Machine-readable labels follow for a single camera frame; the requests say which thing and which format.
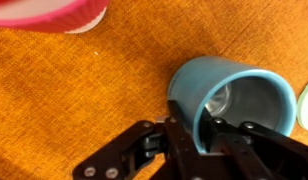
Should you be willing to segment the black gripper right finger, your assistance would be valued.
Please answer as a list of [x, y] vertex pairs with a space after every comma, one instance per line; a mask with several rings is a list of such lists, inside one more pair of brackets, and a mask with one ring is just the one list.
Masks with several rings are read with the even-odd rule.
[[257, 156], [236, 128], [207, 110], [200, 118], [200, 140], [209, 154], [223, 153], [234, 160], [246, 180], [258, 180], [261, 168]]

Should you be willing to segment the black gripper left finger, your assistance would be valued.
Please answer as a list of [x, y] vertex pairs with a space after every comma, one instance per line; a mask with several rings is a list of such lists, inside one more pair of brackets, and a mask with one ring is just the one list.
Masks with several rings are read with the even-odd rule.
[[170, 118], [164, 127], [169, 141], [167, 163], [173, 180], [207, 180], [203, 159], [182, 124], [184, 115], [181, 108], [174, 100], [167, 103]]

